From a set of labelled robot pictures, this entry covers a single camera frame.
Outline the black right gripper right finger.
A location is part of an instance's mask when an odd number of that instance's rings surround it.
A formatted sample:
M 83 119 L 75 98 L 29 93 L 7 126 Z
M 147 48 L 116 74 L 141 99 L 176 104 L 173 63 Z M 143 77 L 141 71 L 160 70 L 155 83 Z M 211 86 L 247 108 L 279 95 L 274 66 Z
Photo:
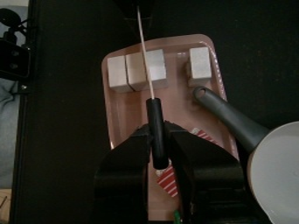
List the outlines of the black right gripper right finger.
M 257 224 L 239 161 L 179 125 L 167 122 L 164 129 L 181 224 Z

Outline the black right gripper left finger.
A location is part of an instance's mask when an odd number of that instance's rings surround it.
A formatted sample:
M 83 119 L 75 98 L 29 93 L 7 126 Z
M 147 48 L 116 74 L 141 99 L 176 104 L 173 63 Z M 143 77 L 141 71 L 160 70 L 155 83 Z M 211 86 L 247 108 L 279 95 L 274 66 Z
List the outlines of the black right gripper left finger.
M 147 166 L 151 134 L 147 125 L 105 155 L 95 174 L 89 224 L 147 224 Z

